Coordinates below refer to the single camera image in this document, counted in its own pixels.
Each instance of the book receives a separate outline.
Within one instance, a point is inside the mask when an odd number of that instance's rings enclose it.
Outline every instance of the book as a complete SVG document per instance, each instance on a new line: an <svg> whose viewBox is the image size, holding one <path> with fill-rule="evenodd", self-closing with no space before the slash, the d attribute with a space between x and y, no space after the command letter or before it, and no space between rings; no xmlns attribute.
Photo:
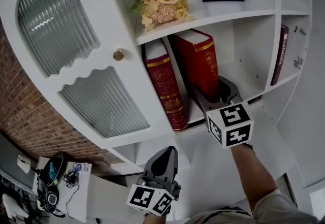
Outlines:
<svg viewBox="0 0 325 224"><path fill-rule="evenodd" d="M285 25L281 25L279 50L278 50L278 56L276 58L276 64L275 64L274 73L271 81L271 86L274 86L278 82L283 60L284 60L285 50L287 46L288 35L289 35L289 28L286 27Z"/></svg>
<svg viewBox="0 0 325 224"><path fill-rule="evenodd" d="M218 65L212 36L190 29L168 36L187 91L197 86L210 102L219 102Z"/></svg>
<svg viewBox="0 0 325 224"><path fill-rule="evenodd" d="M175 131L184 130L187 127L187 118L172 63L162 40L144 44L142 54L172 128Z"/></svg>

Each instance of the frosted glass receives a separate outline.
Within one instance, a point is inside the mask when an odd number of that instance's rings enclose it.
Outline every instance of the frosted glass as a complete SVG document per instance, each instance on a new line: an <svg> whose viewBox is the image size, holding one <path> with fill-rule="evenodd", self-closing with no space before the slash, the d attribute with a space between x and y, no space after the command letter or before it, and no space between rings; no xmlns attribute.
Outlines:
<svg viewBox="0 0 325 224"><path fill-rule="evenodd" d="M19 0L18 23L48 76L99 46L80 0Z"/></svg>
<svg viewBox="0 0 325 224"><path fill-rule="evenodd" d="M113 67L78 78L61 94L106 138L150 127Z"/></svg>

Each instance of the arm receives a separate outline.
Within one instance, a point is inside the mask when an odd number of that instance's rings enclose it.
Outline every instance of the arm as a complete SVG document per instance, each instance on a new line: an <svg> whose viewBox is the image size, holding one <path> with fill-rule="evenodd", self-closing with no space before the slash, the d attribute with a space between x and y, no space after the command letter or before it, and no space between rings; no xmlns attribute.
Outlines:
<svg viewBox="0 0 325 224"><path fill-rule="evenodd" d="M238 145L231 147L231 151L245 195L253 209L261 198L277 189L276 184L252 149Z"/></svg>
<svg viewBox="0 0 325 224"><path fill-rule="evenodd" d="M166 216L157 217L154 215L147 215L144 218L143 224L165 224Z"/></svg>

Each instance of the white desk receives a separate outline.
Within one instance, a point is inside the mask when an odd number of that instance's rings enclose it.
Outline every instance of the white desk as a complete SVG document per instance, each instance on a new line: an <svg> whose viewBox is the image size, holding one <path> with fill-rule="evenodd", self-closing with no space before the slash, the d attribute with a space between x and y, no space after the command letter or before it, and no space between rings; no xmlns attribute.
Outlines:
<svg viewBox="0 0 325 224"><path fill-rule="evenodd" d="M49 158L40 157L38 169L44 168L47 161ZM68 162L66 173L70 172L72 167L73 162ZM126 204L129 188L92 175L91 167L92 164L88 164L88 172L79 173L80 188L69 202L70 216L87 222L88 218L121 219L134 215L137 211ZM66 202L77 188L67 188L62 180L59 181L57 187L60 197L56 207L67 213ZM32 189L37 193L37 174L35 174Z"/></svg>

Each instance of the red hardcover book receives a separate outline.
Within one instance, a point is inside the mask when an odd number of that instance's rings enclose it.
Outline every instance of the red hardcover book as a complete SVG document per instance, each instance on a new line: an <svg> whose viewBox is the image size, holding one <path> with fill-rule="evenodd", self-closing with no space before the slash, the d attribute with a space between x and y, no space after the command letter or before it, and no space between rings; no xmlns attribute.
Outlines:
<svg viewBox="0 0 325 224"><path fill-rule="evenodd" d="M162 40L143 45L143 58L151 81L175 131L187 127L187 118L177 86L171 59Z"/></svg>
<svg viewBox="0 0 325 224"><path fill-rule="evenodd" d="M278 82L280 76L285 50L286 50L288 34L289 34L289 28L286 27L285 25L281 25L280 44L279 44L278 56L276 58L274 73L271 81L271 86L274 86Z"/></svg>
<svg viewBox="0 0 325 224"><path fill-rule="evenodd" d="M186 87L197 86L208 101L219 102L218 65L212 36L190 29L168 39Z"/></svg>

